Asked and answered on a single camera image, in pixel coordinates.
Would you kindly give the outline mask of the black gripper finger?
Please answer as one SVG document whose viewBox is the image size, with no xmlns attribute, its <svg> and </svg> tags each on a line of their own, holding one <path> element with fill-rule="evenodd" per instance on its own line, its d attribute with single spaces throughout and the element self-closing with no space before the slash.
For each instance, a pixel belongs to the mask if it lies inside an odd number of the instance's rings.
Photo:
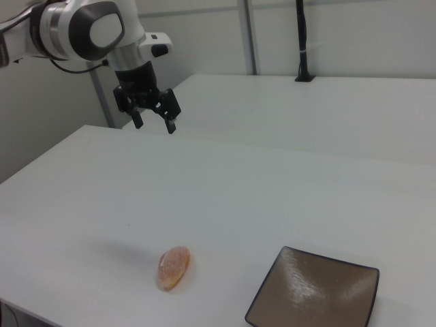
<svg viewBox="0 0 436 327">
<path fill-rule="evenodd" d="M 165 122 L 169 134 L 176 131 L 176 118 L 181 113 L 181 107 L 172 89 L 167 89 L 159 94 L 158 102 L 152 107 Z"/>
<path fill-rule="evenodd" d="M 120 85 L 113 90 L 113 94 L 119 111 L 130 116 L 135 128 L 140 129 L 144 123 L 138 111 L 136 101 L 131 99 Z"/>
</svg>

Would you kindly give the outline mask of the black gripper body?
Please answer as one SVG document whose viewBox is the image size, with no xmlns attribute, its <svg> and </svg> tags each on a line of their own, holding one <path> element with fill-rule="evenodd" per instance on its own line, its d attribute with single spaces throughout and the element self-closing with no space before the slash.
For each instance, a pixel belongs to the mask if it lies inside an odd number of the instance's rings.
<svg viewBox="0 0 436 327">
<path fill-rule="evenodd" d="M 135 69 L 115 71 L 122 90 L 139 106 L 156 106 L 159 102 L 160 90 L 151 62 Z"/>
</svg>

